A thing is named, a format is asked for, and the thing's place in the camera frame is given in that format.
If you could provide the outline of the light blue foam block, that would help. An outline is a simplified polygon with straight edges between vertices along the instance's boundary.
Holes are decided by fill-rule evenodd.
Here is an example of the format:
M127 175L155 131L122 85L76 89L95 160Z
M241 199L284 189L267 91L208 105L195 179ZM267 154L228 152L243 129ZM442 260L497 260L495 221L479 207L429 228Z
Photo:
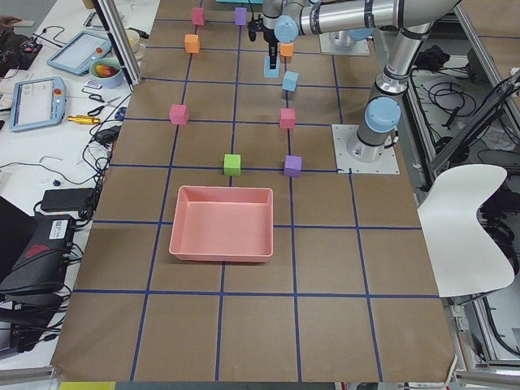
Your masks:
M263 76L269 79L277 79L280 73L280 61L277 58L275 61L275 66L271 66L271 58L266 56L264 58L264 68L263 68Z
M284 73L282 88L285 91L295 92L297 89L297 82L299 73L295 71L286 71Z

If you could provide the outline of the orange foam block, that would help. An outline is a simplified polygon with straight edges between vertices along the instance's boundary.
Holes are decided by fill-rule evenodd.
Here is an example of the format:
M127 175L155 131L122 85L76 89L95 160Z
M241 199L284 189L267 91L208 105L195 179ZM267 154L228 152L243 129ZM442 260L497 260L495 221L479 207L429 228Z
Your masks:
M284 58L291 58L294 52L294 44L291 43L283 43L279 44L279 54Z
M200 37L198 34L186 34L184 36L184 49L188 54L199 54L201 49Z

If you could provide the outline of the purple foam block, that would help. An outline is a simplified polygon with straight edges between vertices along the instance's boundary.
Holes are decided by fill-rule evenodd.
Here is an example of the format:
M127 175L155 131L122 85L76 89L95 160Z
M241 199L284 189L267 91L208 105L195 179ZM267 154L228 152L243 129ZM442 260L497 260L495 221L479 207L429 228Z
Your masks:
M245 26L247 24L247 9L245 7L235 8L234 24L237 26Z
M284 160L284 175L298 178L301 175L302 157L286 155Z

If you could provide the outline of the orange foam block left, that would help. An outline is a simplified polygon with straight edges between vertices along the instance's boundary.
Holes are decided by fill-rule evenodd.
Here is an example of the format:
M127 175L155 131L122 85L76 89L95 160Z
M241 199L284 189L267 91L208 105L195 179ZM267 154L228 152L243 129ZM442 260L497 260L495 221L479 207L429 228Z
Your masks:
M184 36L184 49L188 54L199 54L201 49L200 37L198 34L186 34Z

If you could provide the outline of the pink foam block middle right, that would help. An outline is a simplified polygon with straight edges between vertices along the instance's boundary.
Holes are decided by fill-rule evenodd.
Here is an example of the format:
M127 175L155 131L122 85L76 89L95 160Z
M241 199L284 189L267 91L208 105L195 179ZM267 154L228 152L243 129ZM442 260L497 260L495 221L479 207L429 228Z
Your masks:
M296 111L293 108L283 108L279 112L279 127L292 129L296 125Z

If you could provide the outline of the purple foam block near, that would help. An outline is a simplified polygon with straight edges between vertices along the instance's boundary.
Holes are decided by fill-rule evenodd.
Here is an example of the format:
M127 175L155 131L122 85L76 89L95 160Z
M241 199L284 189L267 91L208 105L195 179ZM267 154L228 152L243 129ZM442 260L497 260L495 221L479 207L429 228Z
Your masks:
M298 178L301 175L302 157L286 155L284 160L284 175Z

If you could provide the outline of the green foam block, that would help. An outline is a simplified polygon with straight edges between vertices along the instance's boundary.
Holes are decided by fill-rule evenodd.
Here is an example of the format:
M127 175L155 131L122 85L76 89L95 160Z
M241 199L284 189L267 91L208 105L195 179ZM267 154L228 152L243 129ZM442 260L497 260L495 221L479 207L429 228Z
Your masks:
M239 154L224 155L223 173L226 176L239 176L241 174L241 156Z

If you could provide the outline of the cream cup with lemon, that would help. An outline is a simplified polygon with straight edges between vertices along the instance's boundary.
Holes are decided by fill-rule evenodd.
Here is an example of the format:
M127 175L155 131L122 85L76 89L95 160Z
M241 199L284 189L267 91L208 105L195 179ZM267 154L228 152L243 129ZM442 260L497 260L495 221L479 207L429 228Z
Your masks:
M130 28L126 29L125 32L136 60L142 60L143 49L145 46L141 43L141 37L139 33Z

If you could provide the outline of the light blue bowl with fruit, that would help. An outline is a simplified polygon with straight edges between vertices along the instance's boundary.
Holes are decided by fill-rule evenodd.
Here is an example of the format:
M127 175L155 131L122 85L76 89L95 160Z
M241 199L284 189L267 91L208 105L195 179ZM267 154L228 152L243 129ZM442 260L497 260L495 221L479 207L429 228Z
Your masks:
M100 58L89 69L90 75L103 88L113 89L124 81L124 74L116 58Z

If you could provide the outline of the teach pendant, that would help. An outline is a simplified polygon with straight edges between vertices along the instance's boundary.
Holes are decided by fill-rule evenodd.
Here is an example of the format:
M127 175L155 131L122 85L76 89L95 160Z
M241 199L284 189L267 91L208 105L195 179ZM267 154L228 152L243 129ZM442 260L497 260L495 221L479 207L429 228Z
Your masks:
M46 64L74 75L84 75L95 61L111 51L111 41L104 36L82 31L46 60Z
M66 85L59 76L15 84L9 128L25 132L60 124L66 111Z

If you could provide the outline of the pink plastic tray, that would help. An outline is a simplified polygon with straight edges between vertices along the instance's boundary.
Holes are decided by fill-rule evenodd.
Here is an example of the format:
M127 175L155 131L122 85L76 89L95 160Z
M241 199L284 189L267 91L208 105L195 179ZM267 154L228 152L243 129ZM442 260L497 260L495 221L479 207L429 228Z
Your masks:
M183 261L266 262L273 254L270 188L183 185L169 245Z

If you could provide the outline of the brass cylinder tool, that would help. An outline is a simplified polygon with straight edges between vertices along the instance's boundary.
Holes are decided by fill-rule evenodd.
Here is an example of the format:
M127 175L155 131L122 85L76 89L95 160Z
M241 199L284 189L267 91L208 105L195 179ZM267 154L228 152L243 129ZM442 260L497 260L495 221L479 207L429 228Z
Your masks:
M67 120L76 124L83 125L94 125L99 124L101 120L97 117L92 117L88 115L69 115Z

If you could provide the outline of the teach pendant near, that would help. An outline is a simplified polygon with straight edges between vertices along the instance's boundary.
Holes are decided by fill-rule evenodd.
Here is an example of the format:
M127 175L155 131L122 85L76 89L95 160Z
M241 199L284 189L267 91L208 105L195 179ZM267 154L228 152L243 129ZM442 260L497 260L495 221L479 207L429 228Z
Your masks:
M60 124L66 111L66 85L59 76L15 84L9 128L25 132Z

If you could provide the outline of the black power adapter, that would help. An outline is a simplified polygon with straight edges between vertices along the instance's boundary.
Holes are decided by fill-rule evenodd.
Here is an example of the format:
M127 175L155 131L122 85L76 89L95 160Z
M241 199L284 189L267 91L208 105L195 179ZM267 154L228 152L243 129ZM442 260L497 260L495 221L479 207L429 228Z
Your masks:
M79 211L92 201L93 188L46 190L40 207L46 212Z

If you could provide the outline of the black computer box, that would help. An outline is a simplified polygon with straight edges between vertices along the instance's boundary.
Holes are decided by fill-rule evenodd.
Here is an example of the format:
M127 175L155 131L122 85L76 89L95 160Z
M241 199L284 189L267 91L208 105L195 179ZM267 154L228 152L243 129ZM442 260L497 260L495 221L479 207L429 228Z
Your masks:
M69 214L30 216L1 199L1 293L23 296L63 289L65 255L76 221Z

